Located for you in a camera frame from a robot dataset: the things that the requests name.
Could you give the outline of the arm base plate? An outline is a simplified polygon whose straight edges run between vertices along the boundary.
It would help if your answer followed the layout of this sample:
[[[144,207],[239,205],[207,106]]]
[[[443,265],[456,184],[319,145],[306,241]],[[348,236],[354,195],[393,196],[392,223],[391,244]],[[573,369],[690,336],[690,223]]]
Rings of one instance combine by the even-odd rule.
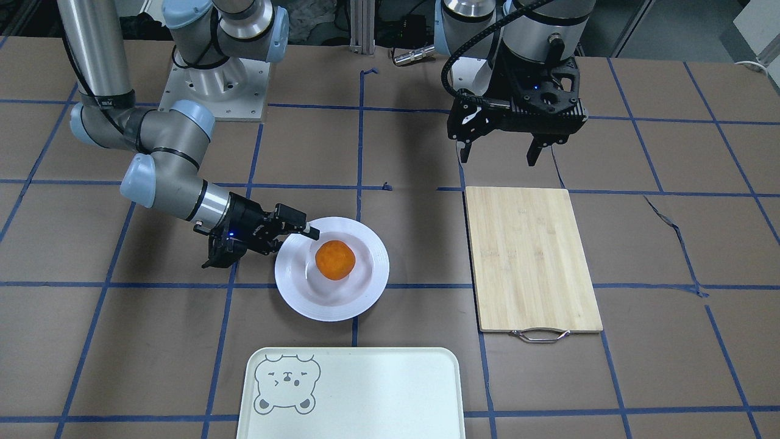
[[[177,51],[173,61],[159,111],[167,112],[173,103],[186,99],[208,108],[217,121],[264,121],[270,62],[232,57],[211,70],[187,69]]]
[[[475,95],[482,96],[489,89],[491,78],[493,77],[498,62],[498,54],[498,52],[493,53],[493,55],[487,59],[474,59],[477,63],[477,69],[473,75],[470,90]]]

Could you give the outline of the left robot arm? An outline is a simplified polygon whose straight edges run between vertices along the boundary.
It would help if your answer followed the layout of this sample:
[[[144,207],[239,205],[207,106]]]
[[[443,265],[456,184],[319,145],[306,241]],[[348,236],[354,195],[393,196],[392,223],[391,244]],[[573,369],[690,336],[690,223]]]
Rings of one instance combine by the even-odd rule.
[[[495,130],[532,136],[526,160],[585,125],[575,52],[593,1],[437,1],[434,48],[460,161]]]

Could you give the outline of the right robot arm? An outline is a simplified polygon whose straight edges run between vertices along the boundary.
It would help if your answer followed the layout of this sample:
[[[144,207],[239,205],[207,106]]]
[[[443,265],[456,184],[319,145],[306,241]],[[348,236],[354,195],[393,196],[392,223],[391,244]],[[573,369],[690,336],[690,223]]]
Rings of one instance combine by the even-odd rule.
[[[201,164],[216,118],[207,102],[251,93],[243,59],[280,62],[289,14],[271,1],[164,1],[193,98],[143,109],[129,79],[119,14],[112,1],[59,1],[62,44],[79,84],[70,128],[81,142],[134,154],[121,195],[193,224],[207,237],[204,268],[228,268],[247,252],[278,252],[282,237],[320,236],[304,212],[257,202],[203,179]]]

